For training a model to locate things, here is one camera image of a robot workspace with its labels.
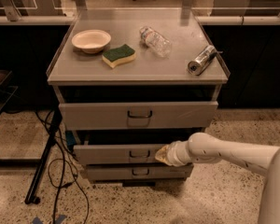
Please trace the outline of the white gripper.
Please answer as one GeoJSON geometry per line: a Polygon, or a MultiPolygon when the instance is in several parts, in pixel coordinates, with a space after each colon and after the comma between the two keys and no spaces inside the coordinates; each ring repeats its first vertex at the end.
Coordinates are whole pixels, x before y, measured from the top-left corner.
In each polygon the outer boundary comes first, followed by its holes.
{"type": "Polygon", "coordinates": [[[192,162],[193,155],[189,152],[188,141],[176,141],[159,149],[155,159],[168,166],[185,166],[192,162]]]}

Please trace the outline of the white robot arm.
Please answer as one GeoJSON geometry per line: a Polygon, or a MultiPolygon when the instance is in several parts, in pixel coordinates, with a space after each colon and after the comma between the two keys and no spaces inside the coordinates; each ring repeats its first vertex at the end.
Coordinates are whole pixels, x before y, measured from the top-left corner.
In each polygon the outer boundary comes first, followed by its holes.
{"type": "Polygon", "coordinates": [[[169,166],[225,160],[265,177],[258,224],[280,224],[280,147],[224,141],[195,133],[156,152],[155,159],[169,166]]]}

